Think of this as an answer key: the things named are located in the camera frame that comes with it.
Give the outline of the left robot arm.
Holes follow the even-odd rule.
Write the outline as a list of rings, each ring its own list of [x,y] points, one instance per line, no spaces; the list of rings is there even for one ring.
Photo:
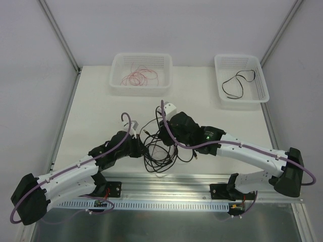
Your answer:
[[[30,225],[39,221],[55,205],[78,196],[103,197],[107,181],[102,171],[124,158],[139,158],[145,153],[138,135],[119,131],[67,168],[34,176],[22,177],[11,196],[13,224]]]

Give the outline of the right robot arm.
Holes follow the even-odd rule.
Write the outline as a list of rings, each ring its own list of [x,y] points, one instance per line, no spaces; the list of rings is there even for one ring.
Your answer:
[[[166,146],[182,144],[200,154],[228,157],[260,168],[259,172],[230,176],[223,191],[229,200],[267,188],[287,197],[300,196],[304,164],[296,148],[282,151],[243,143],[224,130],[200,126],[184,112],[166,122],[161,120],[158,137]]]

